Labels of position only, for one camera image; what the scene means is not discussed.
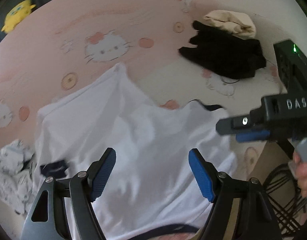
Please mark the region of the person's right hand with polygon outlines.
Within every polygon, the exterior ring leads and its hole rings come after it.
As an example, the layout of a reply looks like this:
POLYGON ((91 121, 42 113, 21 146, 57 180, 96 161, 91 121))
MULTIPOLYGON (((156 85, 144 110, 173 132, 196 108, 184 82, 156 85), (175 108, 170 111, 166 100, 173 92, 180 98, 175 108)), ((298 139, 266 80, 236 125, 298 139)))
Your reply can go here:
POLYGON ((293 159, 288 162, 288 167, 297 180, 302 197, 307 197, 307 163, 303 162, 300 155, 294 151, 293 159))

